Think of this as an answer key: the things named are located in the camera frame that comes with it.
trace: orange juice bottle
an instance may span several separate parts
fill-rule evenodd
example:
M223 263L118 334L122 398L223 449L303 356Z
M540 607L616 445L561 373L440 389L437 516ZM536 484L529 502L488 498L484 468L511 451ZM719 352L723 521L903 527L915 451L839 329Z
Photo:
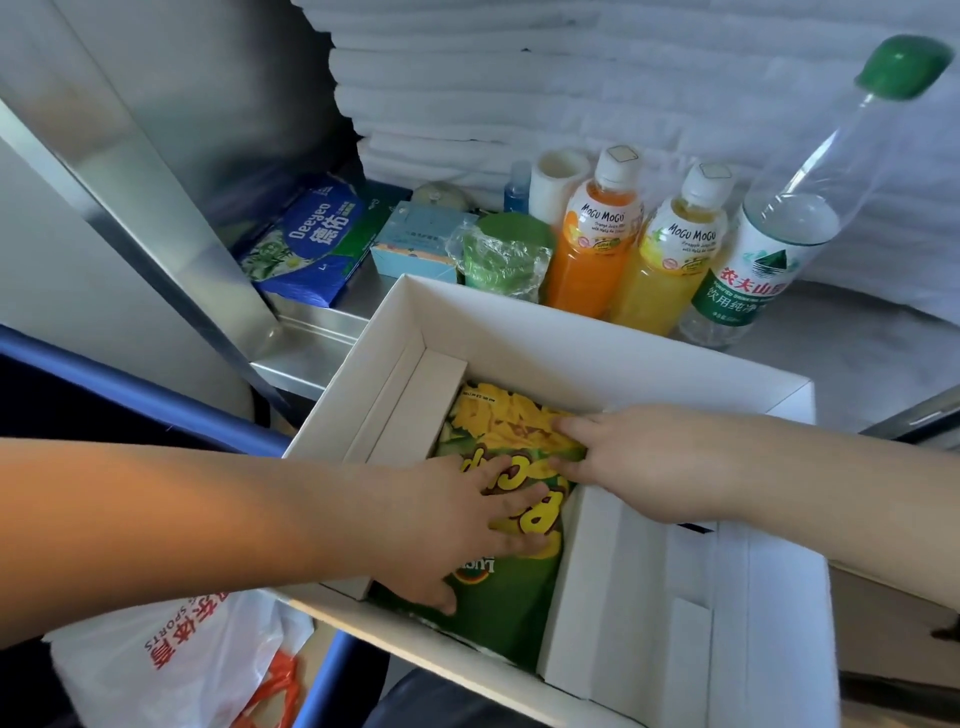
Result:
M609 147L593 179L573 193L547 273L547 305L595 319L607 313L643 219L639 166L633 147Z

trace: white plastic bag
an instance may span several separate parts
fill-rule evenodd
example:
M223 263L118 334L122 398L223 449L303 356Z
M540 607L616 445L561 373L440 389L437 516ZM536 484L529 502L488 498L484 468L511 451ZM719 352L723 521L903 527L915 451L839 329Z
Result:
M254 591L132 607L44 639L85 728L229 728L276 651L296 654L312 632Z

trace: green chip bag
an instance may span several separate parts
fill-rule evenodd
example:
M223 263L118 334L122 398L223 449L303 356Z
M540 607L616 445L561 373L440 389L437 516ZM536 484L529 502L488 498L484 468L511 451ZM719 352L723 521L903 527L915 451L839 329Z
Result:
M534 672L563 553L561 507L576 485L551 470L547 458L579 460L585 452L554 430L554 419L564 414L492 384L464 385L446 417L435 454L462 455L465 471L482 460L512 455L511 468L487 494L545 482L550 487L547 497L494 527L508 533L544 533L547 546L530 557L479 559L450 574L446 582L457 595L453 617L400 599L379 584L371 588L370 601L417 617Z

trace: plastic bottle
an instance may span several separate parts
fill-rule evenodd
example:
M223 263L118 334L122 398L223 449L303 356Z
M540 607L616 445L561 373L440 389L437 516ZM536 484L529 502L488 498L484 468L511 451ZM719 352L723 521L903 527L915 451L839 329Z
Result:
M547 305L592 318L607 313L643 218L639 166L632 147L605 149L593 179L573 193L547 272Z
M813 129L756 177L680 320L679 338L722 350L750 329L850 223L897 144L905 102L924 93L952 60L949 46L925 36L893 36L877 46L846 95L814 116Z
M612 322L660 336L673 330L727 233L733 182L726 164L693 165L680 195L660 205L631 247Z
M510 167L510 179L503 186L503 211L527 214L530 205L530 174L533 165L520 159Z

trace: paper cup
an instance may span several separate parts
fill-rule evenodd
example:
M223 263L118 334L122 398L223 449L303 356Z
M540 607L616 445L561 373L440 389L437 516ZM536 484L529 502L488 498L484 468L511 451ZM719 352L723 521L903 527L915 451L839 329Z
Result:
M576 149L544 153L530 177L530 214L559 228L570 196L589 176L591 168L589 157Z

